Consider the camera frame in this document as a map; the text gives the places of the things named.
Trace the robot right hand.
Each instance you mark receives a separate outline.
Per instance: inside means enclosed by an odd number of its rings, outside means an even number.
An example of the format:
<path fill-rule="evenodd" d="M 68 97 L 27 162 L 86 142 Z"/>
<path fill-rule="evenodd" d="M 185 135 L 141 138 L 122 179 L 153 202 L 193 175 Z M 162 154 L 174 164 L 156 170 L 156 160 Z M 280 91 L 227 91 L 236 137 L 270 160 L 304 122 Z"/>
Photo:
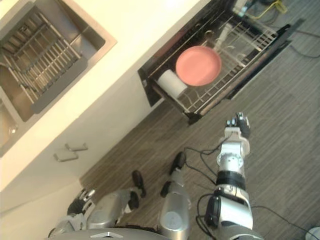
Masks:
<path fill-rule="evenodd" d="M 235 117 L 225 122 L 225 128 L 239 128 L 241 135 L 248 139 L 251 134 L 249 119 L 242 112 L 237 112 Z"/>

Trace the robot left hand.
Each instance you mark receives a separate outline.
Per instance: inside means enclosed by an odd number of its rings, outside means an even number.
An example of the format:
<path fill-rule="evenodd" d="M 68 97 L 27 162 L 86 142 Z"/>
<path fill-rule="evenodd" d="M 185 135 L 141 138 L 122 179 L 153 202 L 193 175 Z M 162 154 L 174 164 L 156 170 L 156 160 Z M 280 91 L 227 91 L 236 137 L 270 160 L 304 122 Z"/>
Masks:
<path fill-rule="evenodd" d="M 95 189 L 87 190 L 83 188 L 67 208 L 67 215 L 68 216 L 75 216 L 78 214 L 84 215 L 88 211 L 88 209 L 94 205 L 91 198 L 93 197 L 95 192 L 96 192 Z"/>

